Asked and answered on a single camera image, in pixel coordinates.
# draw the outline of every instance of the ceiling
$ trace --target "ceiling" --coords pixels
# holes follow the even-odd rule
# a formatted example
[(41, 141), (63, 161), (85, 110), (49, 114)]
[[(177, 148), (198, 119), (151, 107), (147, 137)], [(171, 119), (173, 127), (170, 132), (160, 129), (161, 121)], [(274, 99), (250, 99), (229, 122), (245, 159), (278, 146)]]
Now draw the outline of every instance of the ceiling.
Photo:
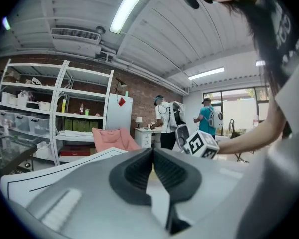
[[(183, 0), (140, 0), (121, 33), (114, 34), (109, 28), (122, 1), (21, 0), (8, 15), (11, 30), (0, 32), (0, 56), (56, 51), (53, 27), (93, 32), (102, 26), (101, 39), (116, 52), (114, 60), (141, 67), (141, 76), (151, 75), (182, 94), (259, 75), (245, 20), (221, 4), (200, 1), (200, 9), (193, 10)], [(188, 79), (222, 66), (224, 73)]]

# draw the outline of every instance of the drawer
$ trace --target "drawer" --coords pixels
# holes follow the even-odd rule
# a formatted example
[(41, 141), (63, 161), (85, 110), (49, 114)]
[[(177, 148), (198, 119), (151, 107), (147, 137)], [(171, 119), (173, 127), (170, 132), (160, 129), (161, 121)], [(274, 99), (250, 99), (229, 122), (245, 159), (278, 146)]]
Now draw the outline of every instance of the drawer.
[(142, 143), (142, 149), (150, 148), (150, 147), (151, 147), (150, 143)]
[(142, 142), (144, 140), (150, 140), (151, 139), (151, 133), (144, 133), (142, 134)]

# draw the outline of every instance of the person's arm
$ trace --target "person's arm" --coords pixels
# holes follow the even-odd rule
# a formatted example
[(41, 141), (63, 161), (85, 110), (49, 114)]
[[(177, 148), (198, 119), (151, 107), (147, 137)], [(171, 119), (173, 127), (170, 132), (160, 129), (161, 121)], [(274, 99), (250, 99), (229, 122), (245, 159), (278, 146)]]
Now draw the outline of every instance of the person's arm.
[(203, 120), (204, 112), (205, 112), (205, 108), (203, 107), (202, 109), (200, 109), (198, 117), (196, 119), (194, 119), (194, 123), (198, 123), (198, 122), (201, 122)]
[(204, 115), (200, 114), (197, 118), (194, 119), (194, 123), (201, 122), (204, 118)]
[(219, 142), (218, 154), (235, 154), (260, 149), (274, 142), (286, 124), (285, 116), (272, 97), (269, 100), (267, 118), (252, 131), (230, 141)]
[(163, 115), (159, 112), (158, 106), (156, 106), (155, 111), (156, 111), (156, 123), (150, 126), (151, 130), (153, 130), (155, 127), (162, 126), (164, 124)]

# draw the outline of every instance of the green container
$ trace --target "green container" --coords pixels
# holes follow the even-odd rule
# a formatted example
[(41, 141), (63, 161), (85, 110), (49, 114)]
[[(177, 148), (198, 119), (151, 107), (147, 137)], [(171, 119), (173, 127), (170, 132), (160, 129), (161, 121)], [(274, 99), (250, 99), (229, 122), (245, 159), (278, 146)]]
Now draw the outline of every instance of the green container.
[(81, 122), (81, 132), (83, 132), (83, 133), (89, 132), (89, 122), (88, 121)]
[(73, 121), (73, 131), (81, 132), (81, 121), (74, 120)]
[(73, 130), (73, 120), (71, 119), (65, 119), (64, 121), (64, 130)]
[(89, 132), (92, 132), (92, 128), (98, 129), (98, 123), (97, 122), (90, 122)]

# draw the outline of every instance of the pink cushion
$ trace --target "pink cushion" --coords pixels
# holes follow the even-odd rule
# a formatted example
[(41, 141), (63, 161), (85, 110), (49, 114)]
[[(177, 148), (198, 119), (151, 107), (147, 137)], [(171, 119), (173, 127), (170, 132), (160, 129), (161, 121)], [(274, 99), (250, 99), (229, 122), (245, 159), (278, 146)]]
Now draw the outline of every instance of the pink cushion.
[(112, 147), (126, 151), (140, 149), (126, 128), (112, 131), (93, 128), (92, 133), (96, 152), (101, 152)]

